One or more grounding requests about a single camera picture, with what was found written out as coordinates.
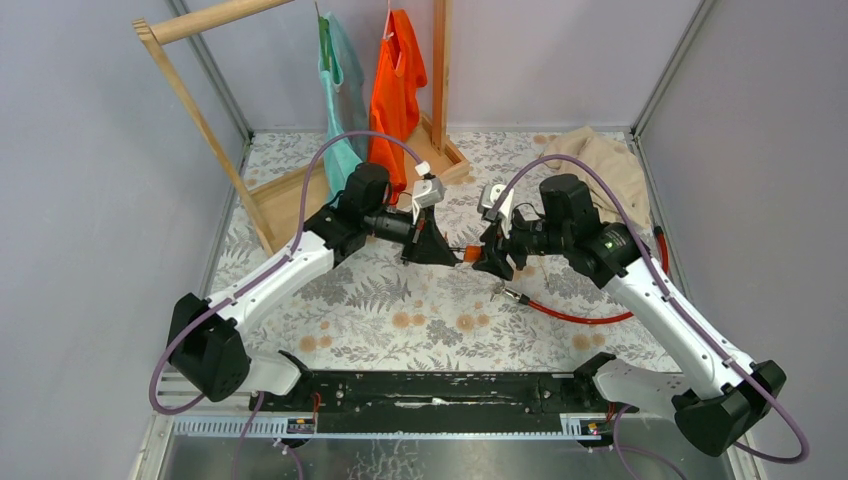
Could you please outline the orange black padlock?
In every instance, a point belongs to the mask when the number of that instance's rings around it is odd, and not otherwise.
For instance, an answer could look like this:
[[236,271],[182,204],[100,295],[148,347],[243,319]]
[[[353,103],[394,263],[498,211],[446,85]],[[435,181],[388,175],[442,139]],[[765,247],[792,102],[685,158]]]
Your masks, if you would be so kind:
[[462,257],[464,263],[475,263],[483,257],[482,247],[479,245],[455,246],[450,250]]

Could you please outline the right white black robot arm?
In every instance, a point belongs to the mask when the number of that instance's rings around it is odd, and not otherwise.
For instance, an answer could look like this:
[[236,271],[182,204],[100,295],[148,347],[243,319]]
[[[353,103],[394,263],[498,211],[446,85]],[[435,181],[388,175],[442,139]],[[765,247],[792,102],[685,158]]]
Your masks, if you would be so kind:
[[539,186],[544,213],[526,220],[505,193],[486,187],[479,212],[489,225],[480,237],[474,269],[504,280],[530,256],[561,255],[579,274],[628,309],[680,368],[670,376],[602,353],[576,370],[575,402],[597,412],[610,401],[630,404],[676,424],[702,453],[718,457],[763,419],[786,383],[773,360],[756,362],[720,335],[681,295],[645,244],[623,223],[603,222],[589,187],[573,174]]

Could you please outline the teal shirt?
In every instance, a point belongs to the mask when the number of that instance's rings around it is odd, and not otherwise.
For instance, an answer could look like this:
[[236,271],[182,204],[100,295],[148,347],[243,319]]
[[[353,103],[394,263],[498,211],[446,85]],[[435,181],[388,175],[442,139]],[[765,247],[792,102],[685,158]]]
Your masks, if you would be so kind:
[[[319,56],[318,72],[326,100],[326,138],[332,139],[349,131],[366,130],[368,114],[362,93],[364,74],[355,49],[338,19],[331,13],[323,16],[329,21],[332,68],[322,71]],[[344,189],[348,176],[367,156],[366,136],[346,137],[324,152],[329,199]]]

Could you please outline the white pink clothes hanger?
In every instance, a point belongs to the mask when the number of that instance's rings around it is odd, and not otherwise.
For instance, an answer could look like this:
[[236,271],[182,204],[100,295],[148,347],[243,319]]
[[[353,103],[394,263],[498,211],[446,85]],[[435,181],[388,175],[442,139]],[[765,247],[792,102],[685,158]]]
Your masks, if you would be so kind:
[[400,61],[402,60],[402,51],[397,50],[396,47],[393,46],[393,38],[395,37],[395,30],[393,25],[393,7],[392,1],[386,1],[386,18],[385,24],[383,28],[382,40],[385,44],[388,52],[388,58],[390,61],[390,65],[393,71],[396,71]]

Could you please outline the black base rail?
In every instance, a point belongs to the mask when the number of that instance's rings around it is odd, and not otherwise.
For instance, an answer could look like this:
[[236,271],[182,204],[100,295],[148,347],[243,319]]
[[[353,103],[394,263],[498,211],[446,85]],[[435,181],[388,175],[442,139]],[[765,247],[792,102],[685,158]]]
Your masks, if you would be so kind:
[[611,420],[619,405],[582,375],[546,372],[318,370],[263,412],[303,412],[321,434],[542,434],[565,414]]

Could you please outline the orange shirt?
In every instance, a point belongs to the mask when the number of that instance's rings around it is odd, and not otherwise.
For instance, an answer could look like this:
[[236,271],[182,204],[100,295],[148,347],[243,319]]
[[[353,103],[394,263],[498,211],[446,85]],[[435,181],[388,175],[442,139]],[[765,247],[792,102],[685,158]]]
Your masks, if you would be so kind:
[[[417,92],[428,83],[414,27],[404,9],[393,11],[396,32],[393,46],[402,51],[402,60],[393,71],[388,52],[381,40],[372,97],[369,127],[371,130],[406,141],[420,121]],[[368,161],[386,168],[391,182],[390,203],[396,204],[407,188],[405,151],[380,138],[369,139]]]

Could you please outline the floral patterned mat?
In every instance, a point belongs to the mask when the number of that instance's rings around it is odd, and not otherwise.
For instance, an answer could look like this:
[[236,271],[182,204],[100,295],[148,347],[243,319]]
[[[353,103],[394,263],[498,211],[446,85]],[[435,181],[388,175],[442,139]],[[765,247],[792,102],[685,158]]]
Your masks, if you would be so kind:
[[[483,186],[506,183],[541,156],[548,132],[467,132],[451,139],[471,171],[447,187],[437,222],[451,245],[476,243],[485,225],[476,205]],[[321,133],[259,133],[246,160],[247,186],[304,166]],[[635,318],[581,325],[496,293],[499,280],[467,264],[456,269],[399,262],[400,247],[369,238],[340,267],[268,313],[245,338],[248,349],[295,354],[313,369],[571,371],[599,352],[641,368],[679,371]],[[236,201],[210,290],[230,286],[267,258]],[[581,318],[624,313],[559,256],[531,257],[508,287],[556,312]]]

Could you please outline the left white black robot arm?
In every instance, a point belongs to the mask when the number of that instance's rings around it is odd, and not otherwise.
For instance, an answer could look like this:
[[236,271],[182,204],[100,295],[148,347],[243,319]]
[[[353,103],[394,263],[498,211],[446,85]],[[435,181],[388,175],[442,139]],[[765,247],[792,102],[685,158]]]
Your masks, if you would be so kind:
[[401,245],[405,263],[454,267],[459,258],[439,231],[435,206],[444,198],[432,174],[415,182],[411,208],[390,206],[388,172],[362,164],[336,198],[259,268],[202,299],[188,293],[173,309],[166,361],[202,398],[220,402],[240,388],[269,392],[288,411],[309,401],[305,367],[287,354],[251,353],[244,339],[257,322],[311,281],[338,267],[375,237]]

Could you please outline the beige crumpled cloth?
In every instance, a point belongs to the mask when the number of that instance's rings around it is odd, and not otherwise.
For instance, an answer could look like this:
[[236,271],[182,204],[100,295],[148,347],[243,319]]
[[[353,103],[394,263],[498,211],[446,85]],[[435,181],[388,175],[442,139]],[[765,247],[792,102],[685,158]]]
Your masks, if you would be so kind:
[[[651,227],[651,209],[644,171],[637,157],[617,140],[584,126],[551,137],[542,154],[574,157],[598,174],[625,209],[628,218],[642,229]],[[574,174],[590,189],[593,205],[603,222],[620,222],[618,209],[600,184],[580,167],[562,160],[546,165],[559,174]]]

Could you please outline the green clothes hanger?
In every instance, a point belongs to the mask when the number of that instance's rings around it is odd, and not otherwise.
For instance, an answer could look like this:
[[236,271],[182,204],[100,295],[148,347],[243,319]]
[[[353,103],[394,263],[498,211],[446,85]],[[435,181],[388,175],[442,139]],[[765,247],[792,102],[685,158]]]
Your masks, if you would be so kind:
[[318,36],[319,36],[319,68],[322,71],[329,71],[332,68],[332,61],[330,55],[330,31],[329,31],[329,21],[321,14],[321,11],[318,7],[318,3],[314,1],[314,7],[317,17],[318,23]]

